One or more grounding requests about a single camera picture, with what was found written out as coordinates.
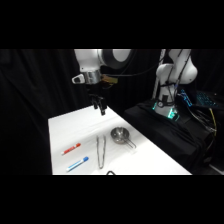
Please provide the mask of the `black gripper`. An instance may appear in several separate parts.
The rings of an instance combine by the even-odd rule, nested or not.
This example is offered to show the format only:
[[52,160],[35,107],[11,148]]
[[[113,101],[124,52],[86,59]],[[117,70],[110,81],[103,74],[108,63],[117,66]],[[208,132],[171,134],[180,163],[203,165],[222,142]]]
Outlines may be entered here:
[[87,93],[91,97],[91,102],[94,106],[94,109],[98,109],[98,98],[99,97],[99,107],[101,110],[101,115],[105,115],[107,109],[106,100],[103,98],[104,92],[111,87],[111,84],[106,81],[100,81],[97,84],[87,84]]

